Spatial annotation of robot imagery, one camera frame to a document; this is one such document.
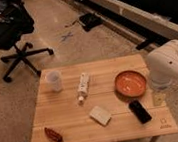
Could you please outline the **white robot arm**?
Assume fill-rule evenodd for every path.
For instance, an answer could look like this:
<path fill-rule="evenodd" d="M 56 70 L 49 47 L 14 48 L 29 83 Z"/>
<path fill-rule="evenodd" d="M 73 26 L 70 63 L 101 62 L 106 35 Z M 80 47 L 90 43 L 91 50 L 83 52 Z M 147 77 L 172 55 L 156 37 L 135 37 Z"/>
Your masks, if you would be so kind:
<path fill-rule="evenodd" d="M 149 69 L 149 86 L 156 90 L 169 87 L 173 79 L 178 81 L 178 40 L 170 40 L 152 50 L 146 56 Z"/>

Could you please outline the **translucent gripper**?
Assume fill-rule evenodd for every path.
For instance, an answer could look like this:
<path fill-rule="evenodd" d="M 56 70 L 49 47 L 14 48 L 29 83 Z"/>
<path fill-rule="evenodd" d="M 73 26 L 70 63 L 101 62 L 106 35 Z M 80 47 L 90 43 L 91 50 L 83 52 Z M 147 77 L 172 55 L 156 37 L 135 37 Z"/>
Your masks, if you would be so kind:
<path fill-rule="evenodd" d="M 171 85 L 171 79 L 170 78 L 165 78 L 165 77 L 150 77 L 150 82 L 149 85 L 151 88 L 154 90 L 164 90 L 167 89 L 168 86 Z M 161 106 L 165 100 L 165 94 L 163 92 L 155 92 L 152 96 L 154 99 L 153 104 L 154 106 Z"/>

